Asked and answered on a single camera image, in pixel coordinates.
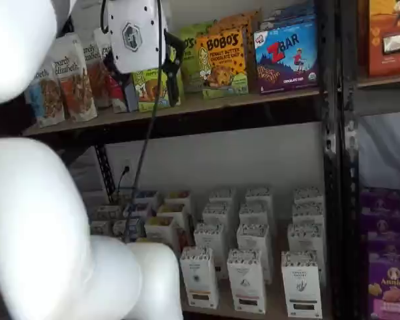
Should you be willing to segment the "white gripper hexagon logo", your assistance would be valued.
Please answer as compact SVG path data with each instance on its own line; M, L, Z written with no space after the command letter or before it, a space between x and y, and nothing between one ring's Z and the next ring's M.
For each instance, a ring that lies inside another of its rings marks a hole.
M107 22L111 50L103 63L120 88L129 84L129 74L158 68L166 74L171 107L179 101L177 74L184 55L184 41L169 33L160 1L108 1Z

